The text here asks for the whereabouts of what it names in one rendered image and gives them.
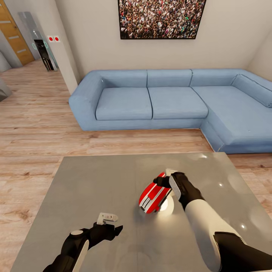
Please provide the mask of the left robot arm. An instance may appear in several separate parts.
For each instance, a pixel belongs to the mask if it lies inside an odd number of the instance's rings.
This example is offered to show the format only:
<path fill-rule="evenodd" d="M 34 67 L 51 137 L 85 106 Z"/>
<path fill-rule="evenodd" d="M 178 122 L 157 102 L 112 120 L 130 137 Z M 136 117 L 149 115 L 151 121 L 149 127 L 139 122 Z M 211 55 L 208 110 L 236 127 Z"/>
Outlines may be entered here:
<path fill-rule="evenodd" d="M 114 227 L 114 225 L 106 224 L 105 220 L 117 222 L 118 216 L 100 213 L 92 229 L 84 228 L 71 232 L 63 243 L 61 254 L 43 272 L 79 272 L 88 249 L 103 240 L 112 241 L 123 228 L 123 225 Z"/>

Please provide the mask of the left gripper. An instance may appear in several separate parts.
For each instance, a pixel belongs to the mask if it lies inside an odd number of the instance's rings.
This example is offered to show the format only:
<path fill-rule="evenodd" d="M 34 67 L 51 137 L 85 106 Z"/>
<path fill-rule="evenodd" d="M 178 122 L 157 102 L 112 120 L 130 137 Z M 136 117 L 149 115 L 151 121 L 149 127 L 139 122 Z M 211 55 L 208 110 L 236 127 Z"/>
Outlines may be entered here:
<path fill-rule="evenodd" d="M 98 233 L 98 241 L 102 242 L 103 240 L 112 241 L 115 236 L 118 236 L 123 228 L 123 225 L 119 227 L 114 227 L 114 225 L 106 224 L 106 225 L 98 225 L 97 223 L 93 224 L 93 228 L 96 229 Z"/>

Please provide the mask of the radio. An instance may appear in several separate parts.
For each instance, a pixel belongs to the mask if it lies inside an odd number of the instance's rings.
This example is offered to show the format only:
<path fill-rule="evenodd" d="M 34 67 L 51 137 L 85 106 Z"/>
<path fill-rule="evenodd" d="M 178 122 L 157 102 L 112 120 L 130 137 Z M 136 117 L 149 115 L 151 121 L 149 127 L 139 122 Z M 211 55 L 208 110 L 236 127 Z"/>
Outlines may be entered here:
<path fill-rule="evenodd" d="M 162 172 L 160 177 L 164 177 L 165 173 Z M 152 213 L 159 210 L 159 204 L 162 202 L 164 197 L 170 191 L 170 188 L 157 186 L 155 183 L 151 183 L 142 193 L 139 199 L 139 206 L 145 213 Z"/>

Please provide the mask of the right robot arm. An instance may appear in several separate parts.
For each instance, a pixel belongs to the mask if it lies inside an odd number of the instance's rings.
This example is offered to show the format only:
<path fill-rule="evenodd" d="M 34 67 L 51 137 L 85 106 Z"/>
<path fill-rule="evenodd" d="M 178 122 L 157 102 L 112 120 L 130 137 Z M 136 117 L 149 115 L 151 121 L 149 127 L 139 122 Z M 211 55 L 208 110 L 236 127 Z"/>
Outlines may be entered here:
<path fill-rule="evenodd" d="M 248 246 L 183 172 L 166 169 L 164 173 L 164 177 L 158 176 L 153 183 L 173 189 L 211 272 L 272 272 L 272 255 Z"/>

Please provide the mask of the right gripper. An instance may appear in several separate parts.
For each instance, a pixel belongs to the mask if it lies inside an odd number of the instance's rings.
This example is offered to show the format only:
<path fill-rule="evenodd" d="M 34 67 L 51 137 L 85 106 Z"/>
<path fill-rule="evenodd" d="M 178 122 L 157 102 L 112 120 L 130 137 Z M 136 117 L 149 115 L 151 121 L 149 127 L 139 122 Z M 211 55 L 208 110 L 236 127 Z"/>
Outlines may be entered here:
<path fill-rule="evenodd" d="M 158 176 L 156 179 L 153 180 L 153 183 L 157 184 L 157 186 L 169 188 L 169 186 L 166 183 L 167 177 L 160 177 Z"/>

